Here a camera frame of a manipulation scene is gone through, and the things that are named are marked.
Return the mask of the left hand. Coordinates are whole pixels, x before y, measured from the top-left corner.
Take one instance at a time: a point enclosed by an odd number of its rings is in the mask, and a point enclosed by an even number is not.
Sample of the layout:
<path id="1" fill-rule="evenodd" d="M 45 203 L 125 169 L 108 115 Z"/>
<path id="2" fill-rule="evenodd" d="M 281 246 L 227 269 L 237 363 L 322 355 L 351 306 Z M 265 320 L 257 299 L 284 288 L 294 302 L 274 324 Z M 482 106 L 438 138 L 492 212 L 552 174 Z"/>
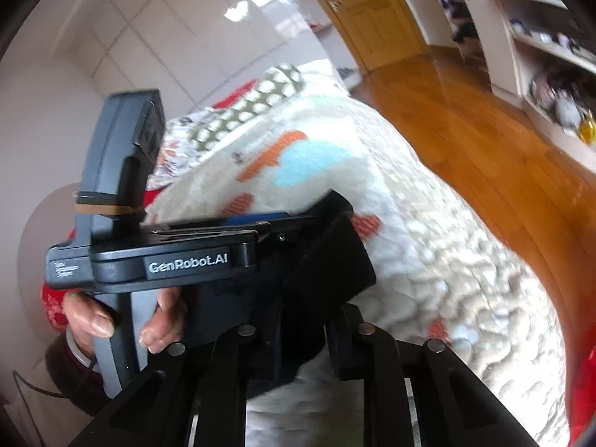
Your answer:
<path id="1" fill-rule="evenodd" d="M 155 313 L 139 333 L 139 344 L 152 354 L 162 352 L 183 336 L 186 307 L 180 294 L 180 288 L 161 289 Z M 95 338 L 114 334 L 114 323 L 102 305 L 81 292 L 66 293 L 63 310 L 75 343 L 88 358 L 94 356 Z"/>

